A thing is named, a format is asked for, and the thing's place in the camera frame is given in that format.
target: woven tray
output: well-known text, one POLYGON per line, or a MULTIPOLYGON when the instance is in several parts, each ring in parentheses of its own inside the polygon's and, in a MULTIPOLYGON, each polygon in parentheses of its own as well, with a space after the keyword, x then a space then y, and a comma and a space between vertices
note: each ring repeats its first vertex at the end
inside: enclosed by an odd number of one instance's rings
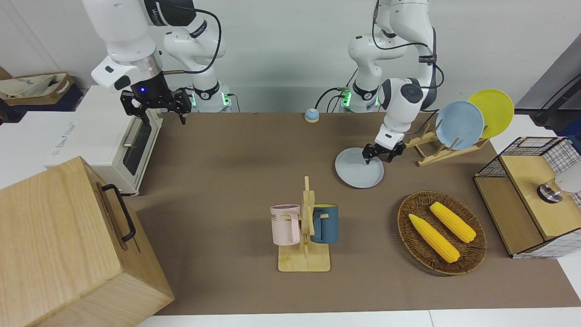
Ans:
POLYGON ((476 269, 486 255, 486 236, 476 216, 464 204, 453 197, 435 191, 421 191, 408 196, 397 212, 397 228, 400 237, 410 251, 422 265, 444 275, 461 275, 476 269), (464 243, 458 239, 440 220, 430 211, 429 206, 439 201, 462 218, 476 232, 474 241, 464 243), (414 214, 429 222, 442 234, 458 251, 460 259, 449 264, 426 243, 412 225, 408 214, 414 214))

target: metal handle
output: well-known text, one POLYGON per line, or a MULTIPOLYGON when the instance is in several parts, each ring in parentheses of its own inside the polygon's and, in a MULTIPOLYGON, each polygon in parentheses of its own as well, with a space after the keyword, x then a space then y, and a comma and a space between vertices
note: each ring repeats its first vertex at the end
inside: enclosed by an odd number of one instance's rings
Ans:
POLYGON ((131 215, 129 214, 129 211, 127 211, 127 207, 125 206, 125 202, 123 201, 123 198, 121 198, 121 192, 119 192, 119 189, 114 184, 107 184, 107 185, 101 187, 101 190, 103 190, 103 192, 108 191, 108 190, 115 191, 115 195, 117 196, 117 199, 119 199, 119 204, 121 204, 121 209, 123 210, 123 214, 125 215, 125 218, 127 219, 127 225, 129 225, 129 234, 123 236, 121 238, 121 241, 128 242, 129 240, 131 240, 135 236, 135 225, 133 225, 133 220, 131 220, 131 215))
POLYGON ((132 148, 135 146, 135 141, 137 140, 137 135, 139 134, 139 130, 141 130, 142 124, 143 120, 133 120, 131 123, 131 128, 129 129, 129 133, 127 133, 127 137, 125 138, 125 141, 123 141, 124 148, 132 148))

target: oven door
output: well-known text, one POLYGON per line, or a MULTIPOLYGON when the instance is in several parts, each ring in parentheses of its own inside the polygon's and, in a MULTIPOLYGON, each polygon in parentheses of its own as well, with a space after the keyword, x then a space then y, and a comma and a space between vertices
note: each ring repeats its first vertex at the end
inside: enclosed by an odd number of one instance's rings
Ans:
POLYGON ((149 156, 153 150, 153 145, 157 139, 161 120, 151 110, 146 114, 149 116, 150 126, 145 126, 143 120, 135 118, 129 128, 127 137, 122 143, 124 149, 123 158, 119 162, 118 170, 124 175, 131 189, 124 193, 137 193, 143 173, 149 161, 149 156))

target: corn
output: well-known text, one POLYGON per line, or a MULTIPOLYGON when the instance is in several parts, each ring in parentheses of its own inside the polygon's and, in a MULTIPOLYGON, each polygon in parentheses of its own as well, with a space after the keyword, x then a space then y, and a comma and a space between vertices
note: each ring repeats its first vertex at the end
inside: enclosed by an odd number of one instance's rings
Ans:
POLYGON ((434 202, 430 206, 430 210, 440 221, 448 227, 458 238, 464 243, 469 243, 476 237, 476 232, 468 226, 467 223, 458 217, 452 210, 446 208, 445 205, 440 202, 434 202))
POLYGON ((458 261, 460 258, 460 252, 446 240, 442 234, 438 233, 429 222, 423 220, 416 215, 409 215, 411 223, 414 225, 415 229, 422 236, 422 238, 436 250, 436 252, 444 259, 446 262, 451 264, 452 262, 458 261))

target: black handle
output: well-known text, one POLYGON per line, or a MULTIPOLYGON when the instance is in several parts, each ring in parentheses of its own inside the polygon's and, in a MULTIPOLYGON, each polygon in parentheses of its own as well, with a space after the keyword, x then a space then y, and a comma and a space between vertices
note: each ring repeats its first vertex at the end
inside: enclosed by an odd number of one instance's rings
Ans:
POLYGON ((121 209, 123 209, 123 214, 125 215, 125 218, 127 219, 127 225, 129 225, 129 234, 123 236, 121 238, 121 241, 128 242, 129 240, 131 240, 135 236, 135 225, 133 225, 133 220, 131 220, 131 215, 129 215, 129 212, 127 211, 127 207, 125 206, 125 202, 123 201, 123 198, 121 198, 121 192, 119 192, 119 189, 117 188, 117 186, 115 186, 113 184, 107 184, 107 185, 101 187, 101 190, 103 190, 103 192, 108 191, 108 190, 115 191, 115 195, 117 195, 117 198, 119 199, 119 203, 121 204, 121 209))

